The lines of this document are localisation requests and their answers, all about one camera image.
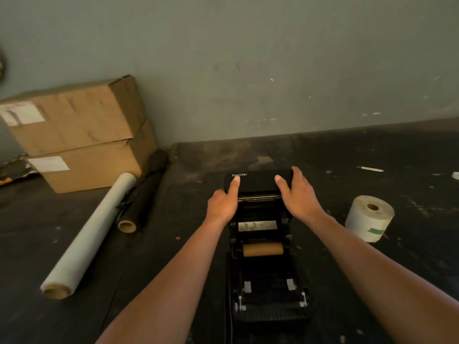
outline white plastic roll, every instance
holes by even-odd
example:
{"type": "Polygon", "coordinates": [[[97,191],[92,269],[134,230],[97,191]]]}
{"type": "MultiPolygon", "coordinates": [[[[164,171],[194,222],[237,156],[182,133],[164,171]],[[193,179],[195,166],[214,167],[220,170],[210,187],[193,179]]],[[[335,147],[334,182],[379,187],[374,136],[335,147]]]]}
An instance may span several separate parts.
{"type": "Polygon", "coordinates": [[[127,172],[118,177],[41,285],[44,296],[60,300],[73,295],[118,214],[116,207],[135,181],[127,172]]]}
{"type": "Polygon", "coordinates": [[[363,241],[375,243],[381,239],[394,214],[394,209],[385,201],[360,195],[352,203],[345,226],[363,241]]]}

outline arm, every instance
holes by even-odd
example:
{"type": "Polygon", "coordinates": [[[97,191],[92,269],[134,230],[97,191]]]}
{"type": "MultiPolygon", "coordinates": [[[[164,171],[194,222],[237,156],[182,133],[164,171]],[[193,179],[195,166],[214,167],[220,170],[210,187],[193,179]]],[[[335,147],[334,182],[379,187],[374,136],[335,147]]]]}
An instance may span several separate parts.
{"type": "Polygon", "coordinates": [[[209,199],[206,219],[167,266],[113,320],[96,344],[183,344],[224,226],[237,209],[240,178],[209,199]]]}
{"type": "Polygon", "coordinates": [[[400,266],[327,215],[297,167],[291,190],[275,180],[285,206],[328,248],[354,290],[397,343],[455,343],[459,302],[400,266]]]}

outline dark tabletop surface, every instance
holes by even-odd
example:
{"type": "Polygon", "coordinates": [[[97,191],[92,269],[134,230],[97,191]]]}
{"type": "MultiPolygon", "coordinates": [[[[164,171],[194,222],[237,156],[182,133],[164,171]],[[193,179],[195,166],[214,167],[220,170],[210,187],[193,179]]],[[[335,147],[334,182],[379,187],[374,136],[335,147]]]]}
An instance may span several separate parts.
{"type": "MultiPolygon", "coordinates": [[[[54,194],[38,177],[0,188],[0,343],[93,343],[200,225],[207,199],[229,172],[301,168],[323,208],[344,223],[353,198],[388,202],[395,218],[373,244],[459,299],[459,119],[176,144],[145,229],[112,229],[76,293],[62,301],[39,286],[108,189],[54,194]],[[383,169],[371,172],[358,166],[383,169]]],[[[317,313],[303,335],[250,336],[240,343],[392,343],[317,237],[293,220],[317,313]]],[[[191,329],[222,343],[224,231],[191,329]]]]}

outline green sticker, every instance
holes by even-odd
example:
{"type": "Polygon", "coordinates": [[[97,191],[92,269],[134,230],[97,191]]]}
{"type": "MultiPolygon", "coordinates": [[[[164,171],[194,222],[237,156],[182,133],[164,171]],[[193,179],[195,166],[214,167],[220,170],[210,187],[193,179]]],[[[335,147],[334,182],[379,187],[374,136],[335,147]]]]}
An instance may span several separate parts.
{"type": "Polygon", "coordinates": [[[378,235],[384,234],[384,231],[382,231],[382,230],[380,230],[380,229],[370,228],[368,231],[369,231],[370,233],[378,234],[378,235]]]}

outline brown box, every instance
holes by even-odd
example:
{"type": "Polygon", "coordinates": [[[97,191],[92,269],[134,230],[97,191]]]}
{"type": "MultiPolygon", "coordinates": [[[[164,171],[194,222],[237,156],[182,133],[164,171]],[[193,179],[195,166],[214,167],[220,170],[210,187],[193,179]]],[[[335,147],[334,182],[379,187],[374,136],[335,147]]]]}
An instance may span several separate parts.
{"type": "Polygon", "coordinates": [[[28,161],[56,193],[66,193],[112,186],[124,172],[139,177],[157,148],[147,120],[132,139],[29,157],[28,161]]]}
{"type": "Polygon", "coordinates": [[[133,138],[146,120],[132,76],[29,92],[0,103],[29,156],[133,138]]]}

